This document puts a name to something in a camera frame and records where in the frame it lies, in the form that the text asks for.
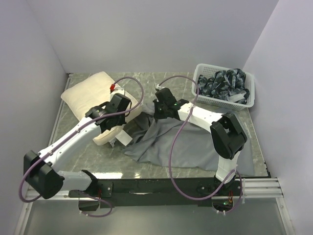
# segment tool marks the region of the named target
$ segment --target marble surface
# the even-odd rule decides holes
[[[137,78],[143,85],[145,95],[144,102],[152,102],[155,98],[156,84],[161,82],[164,78],[181,74],[193,77],[192,73],[173,73],[173,72],[116,72],[108,73],[113,80],[117,80],[123,76],[133,76]],[[67,88],[85,80],[90,75],[89,73],[73,73],[69,75]],[[125,87],[127,91],[137,100],[140,98],[140,88],[131,80],[123,80],[119,85]],[[191,93],[191,81],[184,78],[174,78],[166,83],[164,86],[171,89],[174,96],[192,100],[194,96]],[[197,103],[198,106],[214,111],[216,107],[206,104]],[[266,165],[264,163],[263,155],[257,141],[254,131],[253,123],[248,109],[237,111],[238,117],[246,125],[248,135],[252,143],[252,157],[254,164],[255,176],[267,176]],[[66,132],[72,129],[78,120],[69,109],[69,107],[62,102],[60,113],[56,119],[56,127],[51,136],[51,143],[58,140]],[[121,143],[117,143],[114,148],[109,143],[103,146],[97,146],[92,140],[79,150],[71,160],[64,165],[62,170],[65,171],[80,171],[81,169],[89,170],[97,173],[97,177],[101,178],[168,178],[168,168],[153,165],[151,163],[136,163],[130,157],[121,152]],[[215,172],[204,171],[199,168],[173,168],[174,177],[213,177]]]

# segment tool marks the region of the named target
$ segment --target white pillow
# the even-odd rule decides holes
[[[99,72],[65,90],[61,95],[61,99],[69,106],[77,119],[81,120],[91,107],[110,100],[110,86],[112,83],[114,83],[114,80],[107,73]],[[133,106],[138,103],[128,92],[125,93],[125,96],[131,99]],[[125,118],[126,122],[131,121],[140,113],[141,105]],[[97,145],[103,145],[112,140],[122,129],[123,126],[116,126],[110,131],[105,131],[97,136],[93,141]]]

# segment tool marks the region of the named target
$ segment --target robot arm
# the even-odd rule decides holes
[[[155,119],[170,117],[178,120],[187,119],[192,103],[183,99],[177,101],[168,88],[158,91],[156,96],[157,99],[154,100]],[[73,152],[84,146],[86,142],[106,130],[125,124],[125,114],[101,119],[99,117],[125,111],[130,102],[126,96],[112,93],[110,102],[91,108],[71,131],[54,144],[39,153],[29,151],[24,156],[24,174],[47,153],[50,156],[41,161],[28,174],[26,181],[44,199],[53,197],[60,190],[82,190],[90,195],[95,195],[98,190],[98,179],[90,172],[86,170],[66,172],[60,171],[60,169],[70,159]],[[98,121],[88,125],[95,118]],[[214,147],[220,156],[216,179],[223,181],[231,170],[236,169],[238,156],[246,142],[246,135],[236,117],[233,114],[222,115],[194,106],[192,116],[188,121],[211,132]],[[53,152],[52,149],[58,145],[61,147],[58,151]],[[234,175],[235,173],[225,181],[225,184],[231,184]]]
[[[82,170],[81,172],[66,172],[60,171],[60,169],[71,158],[73,153],[83,147],[86,142],[106,130],[126,124],[125,114],[103,119],[99,119],[99,117],[125,111],[130,102],[130,99],[121,93],[112,94],[110,102],[92,107],[71,131],[54,144],[41,150],[39,153],[29,151],[24,156],[24,174],[36,161],[47,153],[50,156],[44,161],[41,161],[30,172],[26,181],[45,199],[54,196],[60,190],[93,190],[97,179],[90,172],[86,170]],[[88,124],[88,122],[95,118],[99,120]],[[52,149],[58,145],[61,145],[58,151],[52,152]]]
[[[168,88],[156,92],[155,119],[175,118],[185,121],[193,104],[187,100],[177,101]],[[211,133],[214,148],[219,154],[218,170],[216,179],[223,181],[229,172],[236,170],[237,159],[244,147],[247,137],[235,115],[214,113],[194,106],[188,122],[202,127]],[[233,180],[233,172],[225,184]]]

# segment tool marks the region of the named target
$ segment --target white wall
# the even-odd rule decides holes
[[[24,154],[48,144],[66,74],[24,0],[0,2],[0,228],[13,233]]]
[[[280,0],[244,69],[256,76],[251,116],[297,234],[312,234],[313,1]]]
[[[27,0],[66,72],[242,68],[278,0]]]

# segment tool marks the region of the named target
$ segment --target white basket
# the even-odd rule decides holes
[[[214,66],[214,65],[206,65],[206,64],[198,64],[194,73],[194,81],[198,83],[198,78],[200,75],[203,75],[207,78],[214,76],[214,74],[221,70],[229,70],[228,68]],[[197,101],[200,103],[210,104],[214,106],[219,106],[232,110],[242,110],[244,108],[251,108],[254,105],[254,77],[251,73],[246,72],[246,82],[245,88],[249,89],[250,95],[247,100],[247,104],[238,104],[225,100],[215,99],[211,97],[206,97],[204,95],[199,95]],[[195,96],[197,92],[197,88],[194,83],[192,83],[191,88],[192,94]]]

